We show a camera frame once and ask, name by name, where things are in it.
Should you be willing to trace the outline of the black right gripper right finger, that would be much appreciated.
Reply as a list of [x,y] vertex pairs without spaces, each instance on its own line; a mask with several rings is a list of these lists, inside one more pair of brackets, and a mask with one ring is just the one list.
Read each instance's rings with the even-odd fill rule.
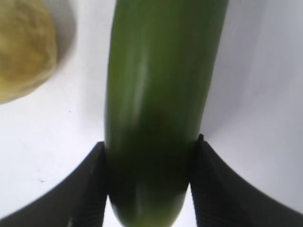
[[199,135],[190,179],[199,227],[301,227],[303,215],[234,172]]

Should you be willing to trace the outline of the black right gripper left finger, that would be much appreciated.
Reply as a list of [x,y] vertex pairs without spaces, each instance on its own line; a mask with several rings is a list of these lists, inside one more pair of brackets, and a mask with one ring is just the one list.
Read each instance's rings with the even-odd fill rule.
[[2,218],[2,227],[101,227],[107,200],[105,148],[98,142],[60,184]]

